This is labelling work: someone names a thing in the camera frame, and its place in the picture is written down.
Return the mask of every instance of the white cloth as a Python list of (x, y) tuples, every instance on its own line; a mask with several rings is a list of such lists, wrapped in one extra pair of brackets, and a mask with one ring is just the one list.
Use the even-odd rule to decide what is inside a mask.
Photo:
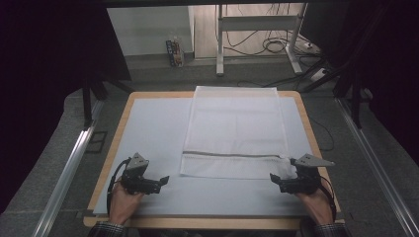
[(181, 174), (226, 179), (294, 176), (276, 88), (197, 87)]

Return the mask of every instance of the human hand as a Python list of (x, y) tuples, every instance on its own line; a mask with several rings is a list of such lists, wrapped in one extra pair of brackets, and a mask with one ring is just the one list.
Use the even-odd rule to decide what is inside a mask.
[[(322, 180), (323, 187), (330, 192), (329, 186)], [(304, 204), (308, 214), (317, 225), (332, 224), (333, 214), (327, 196), (321, 189), (311, 195), (295, 194)]]
[(120, 179), (112, 189), (109, 222), (124, 225), (138, 208), (144, 194), (130, 195), (121, 185)]

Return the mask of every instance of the table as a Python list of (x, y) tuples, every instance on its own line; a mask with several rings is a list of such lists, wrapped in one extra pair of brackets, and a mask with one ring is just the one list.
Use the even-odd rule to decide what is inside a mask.
[[(92, 194), (92, 198), (87, 208), (87, 213), (92, 213), (93, 209), (98, 201), (99, 194), (102, 190), (102, 187), (105, 185), (107, 177), (111, 171), (114, 159), (117, 154), (117, 150), (121, 143), (121, 138), (123, 136), (126, 123), (129, 118), (130, 110), (135, 99), (148, 99), (148, 98), (191, 98), (193, 97), (194, 92), (135, 92), (129, 96), (129, 99), (126, 103), (126, 108), (121, 117), (120, 123), (118, 125), (116, 134), (114, 136), (113, 142), (111, 144), (107, 159), (105, 161), (104, 167), (102, 169), (101, 175), (99, 177), (98, 183), (96, 185), (95, 191)], [(295, 103), (297, 104), (299, 115), (306, 132), (309, 145), (313, 152), (313, 155), (321, 157), (320, 151), (317, 146), (313, 131), (311, 129), (302, 99), (298, 92), (279, 92), (281, 97), (293, 97)], [(320, 174), (326, 179), (330, 180), (325, 168), (319, 169)], [(106, 215), (86, 215), (84, 217), (84, 224), (87, 226), (93, 226), (97, 221), (107, 220), (108, 216)], [(185, 228), (185, 229), (282, 229), (282, 230), (297, 230), (299, 229), (299, 218), (274, 218), (274, 217), (203, 217), (196, 218), (188, 216), (179, 216), (179, 217), (133, 217), (126, 222), (126, 226), (129, 227), (138, 227), (138, 228)]]
[(216, 54), (216, 75), (224, 74), (224, 47), (222, 45), (222, 33), (234, 31), (293, 31), (290, 43), (286, 45), (287, 56), (290, 60), (293, 72), (302, 74), (301, 67), (295, 57), (293, 49), (301, 27), (306, 3), (303, 3), (296, 16), (252, 16), (252, 17), (223, 17), (222, 5), (218, 5), (218, 45)]

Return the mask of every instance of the metal bar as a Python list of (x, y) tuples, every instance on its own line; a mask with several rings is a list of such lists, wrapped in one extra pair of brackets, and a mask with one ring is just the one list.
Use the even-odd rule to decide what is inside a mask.
[(304, 12), (307, 4), (303, 3), (301, 8), (299, 9), (298, 15), (296, 15), (295, 25), (293, 26), (293, 34), (290, 39), (289, 47), (293, 49), (295, 47), (296, 38), (299, 34), (299, 28), (301, 28), (302, 19), (304, 18)]
[(224, 32), (294, 30), (297, 16), (223, 17)]
[(77, 167), (80, 164), (83, 153), (86, 150), (90, 136), (95, 129), (97, 118), (99, 117), (99, 113), (103, 105), (104, 102), (102, 101), (97, 101), (95, 103), (92, 112), (92, 124), (87, 130), (83, 130), (80, 133), (77, 142), (70, 154), (70, 157), (65, 164), (62, 174), (59, 177), (57, 184), (55, 185), (52, 195), (46, 204), (45, 210), (43, 211), (40, 221), (38, 222), (37, 227), (32, 235), (33, 237), (48, 236), (49, 231), (52, 228), (52, 224), (58, 215), (62, 202), (64, 201), (67, 191), (77, 171)]
[(222, 5), (218, 5), (218, 52), (216, 54), (216, 75), (224, 75), (224, 48), (222, 46)]
[(335, 77), (339, 76), (343, 72), (343, 70), (347, 69), (345, 65), (342, 66), (342, 67), (336, 68), (335, 70), (327, 73), (322, 78), (318, 79), (317, 81), (311, 83), (310, 85), (304, 87), (303, 89), (301, 89), (299, 91), (301, 93), (308, 93), (308, 92), (316, 89), (317, 87), (323, 85), (324, 83), (326, 83), (328, 81), (331, 81)]
[(389, 204), (391, 205), (395, 215), (397, 216), (406, 236), (419, 236), (418, 225), (415, 223), (415, 220), (404, 202), (401, 195), (398, 193), (397, 189), (391, 182), (391, 179), (387, 175), (386, 171), (382, 167), (379, 159), (377, 158), (373, 148), (370, 146), (367, 138), (364, 136), (364, 133), (361, 129), (358, 129), (355, 123), (351, 119), (350, 108), (347, 105), (346, 100), (336, 99), (337, 104), (339, 105), (341, 112), (351, 129), (355, 140), (360, 146), (364, 157), (370, 165), (370, 168), (373, 171), (373, 174), (376, 176), (376, 179), (381, 186), (382, 192), (385, 194)]
[(293, 52), (293, 48), (295, 47), (296, 38), (299, 34), (299, 28), (301, 28), (302, 19), (304, 18), (304, 12), (307, 4), (303, 3), (301, 8), (299, 9), (298, 15), (296, 16), (295, 25), (293, 28), (293, 34), (290, 39), (290, 43), (286, 46), (287, 56), (290, 60), (291, 66), (293, 67), (293, 72), (296, 75), (302, 74), (301, 67), (299, 66), (299, 62), (295, 57), (295, 53)]

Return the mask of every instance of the wall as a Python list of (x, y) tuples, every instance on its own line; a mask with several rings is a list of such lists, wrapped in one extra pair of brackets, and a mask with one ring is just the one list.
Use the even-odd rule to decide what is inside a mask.
[(193, 7), (110, 8), (108, 14), (124, 56), (167, 53), (171, 35), (193, 51)]

